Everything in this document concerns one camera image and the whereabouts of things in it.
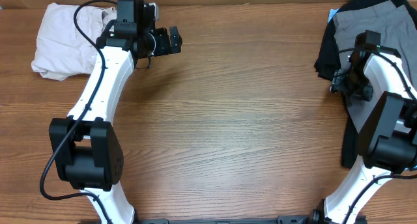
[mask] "cable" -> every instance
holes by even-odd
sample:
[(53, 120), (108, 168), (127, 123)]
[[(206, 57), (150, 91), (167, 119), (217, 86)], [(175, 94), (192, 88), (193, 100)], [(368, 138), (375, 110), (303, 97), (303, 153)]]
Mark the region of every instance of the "cable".
[(410, 96), (410, 98), (412, 99), (412, 101), (415, 103), (415, 104), (417, 104), (417, 98), (411, 93), (411, 88), (412, 87), (410, 87), (408, 84), (407, 84), (407, 81), (405, 81), (405, 77), (404, 77), (404, 75), (403, 75), (403, 73), (401, 72), (401, 70), (398, 68), (398, 66), (397, 66), (397, 64), (396, 63), (394, 63), (394, 62), (392, 62), (389, 58), (387, 58), (386, 56), (384, 56), (384, 55), (381, 55), (378, 51), (373, 51), (373, 50), (370, 50), (370, 49), (364, 49), (364, 48), (349, 48), (349, 49), (343, 49), (343, 50), (340, 50), (339, 51), (339, 53), (343, 53), (343, 52), (347, 52), (347, 51), (363, 51), (363, 52), (368, 52), (368, 53), (371, 53), (371, 54), (374, 54), (374, 55), (377, 55), (377, 56), (379, 56), (379, 57), (381, 57), (381, 58), (383, 58), (386, 62), (388, 62), (388, 63), (390, 63), (394, 68), (395, 68), (395, 70), (397, 71), (397, 73), (398, 73), (398, 75), (399, 75), (399, 78), (401, 79), (401, 82), (403, 83), (403, 86), (404, 86), (404, 88), (405, 88), (405, 92), (407, 92), (407, 94)]
[(359, 195), (355, 198), (355, 200), (353, 201), (352, 205), (350, 205), (349, 207), (349, 211), (347, 212), (345, 219), (343, 220), (343, 222), (341, 224), (346, 224), (347, 220), (349, 219), (349, 216), (351, 215), (351, 213), (353, 212), (353, 208), (356, 206), (356, 204), (359, 202), (360, 198), (365, 194), (365, 192), (374, 184), (377, 183), (379, 180), (381, 179), (385, 179), (385, 178), (396, 178), (396, 179), (415, 179), (417, 178), (417, 174), (416, 175), (410, 175), (410, 176), (402, 176), (402, 175), (384, 175), (384, 176), (379, 176), (377, 178), (374, 178), (360, 193)]
[(52, 154), (50, 160), (48, 161), (48, 163), (45, 166), (44, 172), (42, 173), (42, 176), (40, 177), (40, 182), (39, 182), (39, 190), (40, 193), (47, 199), (51, 200), (51, 201), (60, 201), (63, 199), (69, 199), (69, 198), (73, 198), (73, 197), (80, 197), (80, 196), (90, 196), (93, 198), (93, 201), (96, 201), (98, 203), (98, 205), (100, 206), (100, 209), (102, 210), (102, 213), (107, 221), (108, 224), (112, 224), (111, 219), (109, 218), (106, 209), (104, 208), (104, 205), (102, 203), (102, 201), (98, 198), (98, 196), (96, 194), (93, 194), (91, 192), (80, 192), (80, 193), (74, 193), (74, 194), (69, 194), (69, 195), (62, 195), (62, 196), (58, 196), (58, 197), (54, 197), (51, 195), (48, 195), (45, 191), (45, 179), (46, 179), (46, 175), (48, 174), (49, 169), (52, 166), (53, 161), (55, 160), (58, 152), (60, 151), (60, 149), (63, 147), (64, 143), (68, 141), (68, 139), (70, 139), (70, 137), (72, 136), (72, 134), (75, 132), (78, 124), (83, 120), (84, 116), (87, 114), (88, 110), (90, 110), (90, 106), (91, 103), (94, 100), (94, 97), (98, 91), (98, 88), (100, 87), (100, 84), (103, 80), (104, 77), (104, 71), (106, 70), (106, 60), (104, 58), (103, 53), (100, 51), (100, 48), (79, 28), (78, 23), (77, 23), (77, 14), (78, 12), (85, 6), (90, 5), (91, 3), (97, 3), (97, 2), (103, 2), (103, 3), (113, 3), (116, 4), (116, 2), (111, 1), (111, 0), (92, 0), (92, 1), (88, 1), (82, 5), (80, 5), (77, 10), (74, 13), (74, 24), (76, 26), (76, 29), (78, 30), (78, 32), (97, 50), (98, 54), (101, 57), (102, 60), (102, 69), (101, 69), (101, 73), (100, 73), (100, 77), (98, 78), (96, 87), (94, 88), (93, 92), (91, 93), (90, 99), (87, 102), (87, 104), (85, 104), (84, 110), (81, 113), (81, 115), (78, 117), (78, 119), (75, 121), (75, 123), (72, 125), (71, 129), (66, 133), (66, 135), (64, 136), (63, 140), (59, 143), (59, 146), (56, 148), (55, 152)]

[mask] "folded white cloth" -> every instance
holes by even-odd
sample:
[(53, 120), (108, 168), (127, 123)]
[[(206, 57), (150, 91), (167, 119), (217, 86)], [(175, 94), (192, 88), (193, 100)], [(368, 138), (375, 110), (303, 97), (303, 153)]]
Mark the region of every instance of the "folded white cloth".
[[(76, 74), (91, 74), (96, 50), (77, 31), (74, 13), (78, 6), (48, 5), (36, 38), (32, 69), (44, 78), (62, 81)], [(81, 30), (92, 40), (101, 35), (108, 21), (116, 19), (114, 7), (83, 7), (77, 16)]]

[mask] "black fabric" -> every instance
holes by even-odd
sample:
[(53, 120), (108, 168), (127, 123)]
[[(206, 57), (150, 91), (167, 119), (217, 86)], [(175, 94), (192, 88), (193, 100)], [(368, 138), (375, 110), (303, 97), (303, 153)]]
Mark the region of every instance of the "black fabric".
[[(386, 2), (388, 0), (350, 0), (345, 3), (338, 12), (344, 12), (348, 10), (360, 10), (367, 7), (372, 7), (379, 3)], [(391, 0), (391, 2), (396, 6), (400, 7), (405, 5), (407, 8), (414, 24), (417, 28), (417, 11), (407, 0)], [(336, 33), (336, 28), (334, 26), (333, 20), (327, 24), (326, 31), (324, 32), (323, 41), (321, 42), (321, 48), (319, 53), (319, 58), (315, 62), (314, 67), (319, 73), (319, 77), (332, 80), (334, 72), (340, 69), (340, 60), (339, 60), (339, 50), (334, 39)], [(347, 119), (345, 136), (343, 138), (342, 146), (342, 159), (341, 164), (344, 167), (351, 168), (354, 161), (358, 155), (357, 153), (357, 143), (358, 143), (358, 132), (354, 127), (353, 121), (349, 116)]]

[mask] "gray cloth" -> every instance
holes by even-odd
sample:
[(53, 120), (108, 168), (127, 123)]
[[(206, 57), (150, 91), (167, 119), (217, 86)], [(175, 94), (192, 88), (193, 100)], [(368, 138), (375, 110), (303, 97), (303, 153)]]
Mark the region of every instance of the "gray cloth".
[(338, 30), (340, 25), (343, 27), (346, 26), (346, 24), (350, 24), (357, 20), (378, 18), (396, 8), (397, 7), (391, 1), (386, 1), (360, 10), (338, 12), (333, 17), (333, 23), (336, 30)]
[[(384, 14), (374, 15), (372, 18), (362, 15), (362, 18), (338, 21), (338, 30), (334, 35), (338, 49), (353, 48), (356, 36), (365, 30), (378, 32), (381, 34), (382, 46), (395, 48), (400, 52), (404, 73), (415, 86), (414, 83), (417, 83), (417, 30), (405, 6), (391, 11), (385, 10)], [(351, 52), (339, 54), (341, 68), (349, 68), (348, 55), (350, 54)], [(358, 132), (377, 101), (374, 98), (371, 102), (359, 101), (354, 98), (347, 101), (349, 115)]]

